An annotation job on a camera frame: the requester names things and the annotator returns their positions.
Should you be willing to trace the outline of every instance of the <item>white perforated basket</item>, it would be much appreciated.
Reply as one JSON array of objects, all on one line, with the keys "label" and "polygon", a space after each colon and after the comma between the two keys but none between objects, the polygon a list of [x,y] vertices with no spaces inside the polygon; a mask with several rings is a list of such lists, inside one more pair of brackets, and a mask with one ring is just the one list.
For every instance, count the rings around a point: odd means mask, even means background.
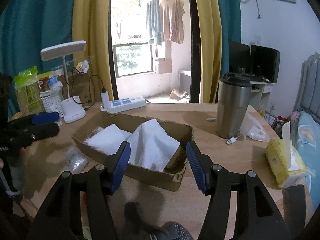
[{"label": "white perforated basket", "polygon": [[61,90],[59,91],[59,93],[57,95],[49,95],[46,96],[47,94],[45,93],[40,93],[41,96],[41,100],[43,102],[44,105],[44,109],[46,112],[50,112],[50,106],[55,105],[56,106],[56,110],[59,113],[60,117],[63,117],[63,111],[62,111],[62,106],[61,106],[61,102],[63,101],[63,96],[62,96],[62,92]]}]

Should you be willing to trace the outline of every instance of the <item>curtain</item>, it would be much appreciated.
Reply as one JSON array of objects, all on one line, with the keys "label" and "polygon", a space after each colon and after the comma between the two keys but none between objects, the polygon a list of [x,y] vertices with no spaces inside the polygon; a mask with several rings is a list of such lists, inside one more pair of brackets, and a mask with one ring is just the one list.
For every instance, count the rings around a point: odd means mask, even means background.
[{"label": "curtain", "polygon": [[229,72],[229,40],[241,42],[239,0],[218,0],[222,25],[222,56],[220,76]]},{"label": "curtain", "polygon": [[[75,0],[72,39],[87,42],[86,50],[73,56],[93,56],[90,71],[102,79],[110,100],[113,100],[108,53],[109,2],[110,0]],[[94,82],[99,84],[95,86],[95,95],[100,98],[102,86],[98,79]]]},{"label": "curtain", "polygon": [[196,0],[201,39],[201,103],[215,100],[222,49],[222,27],[218,0]]},{"label": "curtain", "polygon": [[[45,72],[61,65],[61,59],[42,62],[40,50],[71,41],[73,1],[10,0],[0,16],[0,72],[15,76],[32,66]],[[18,111],[12,86],[9,117]]]}]

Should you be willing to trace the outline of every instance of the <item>wall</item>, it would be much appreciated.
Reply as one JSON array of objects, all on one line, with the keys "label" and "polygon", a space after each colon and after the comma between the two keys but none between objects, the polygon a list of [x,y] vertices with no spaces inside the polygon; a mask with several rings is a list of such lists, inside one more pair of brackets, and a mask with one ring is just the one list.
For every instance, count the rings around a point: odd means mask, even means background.
[{"label": "wall", "polygon": [[183,44],[171,43],[172,72],[146,73],[116,79],[119,98],[142,95],[144,97],[169,92],[178,88],[180,69],[191,70],[191,18],[189,0],[183,0],[185,14]]},{"label": "wall", "polygon": [[267,110],[287,117],[297,97],[301,67],[315,51],[320,52],[320,22],[306,0],[291,4],[276,0],[255,0],[241,3],[242,43],[261,36],[261,45],[280,51],[278,81],[274,84]]}]

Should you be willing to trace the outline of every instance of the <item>power strip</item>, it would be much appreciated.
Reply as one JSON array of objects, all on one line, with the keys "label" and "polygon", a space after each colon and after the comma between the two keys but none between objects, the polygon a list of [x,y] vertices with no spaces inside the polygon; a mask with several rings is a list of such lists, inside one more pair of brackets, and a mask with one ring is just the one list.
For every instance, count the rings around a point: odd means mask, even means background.
[{"label": "power strip", "polygon": [[103,99],[102,101],[103,105],[100,107],[100,110],[110,114],[116,114],[130,109],[146,106],[146,100],[142,96],[110,101],[110,107],[107,109],[103,108],[103,106],[108,106],[108,103],[105,104]]}]

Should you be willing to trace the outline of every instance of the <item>bed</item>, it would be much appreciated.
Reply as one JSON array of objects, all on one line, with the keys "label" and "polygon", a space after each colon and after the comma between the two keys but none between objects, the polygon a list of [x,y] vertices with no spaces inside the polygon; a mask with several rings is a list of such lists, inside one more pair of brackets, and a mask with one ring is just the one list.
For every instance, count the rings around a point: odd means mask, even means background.
[{"label": "bed", "polygon": [[313,210],[320,204],[320,54],[302,65],[292,124],[292,144],[308,169],[306,184]]}]

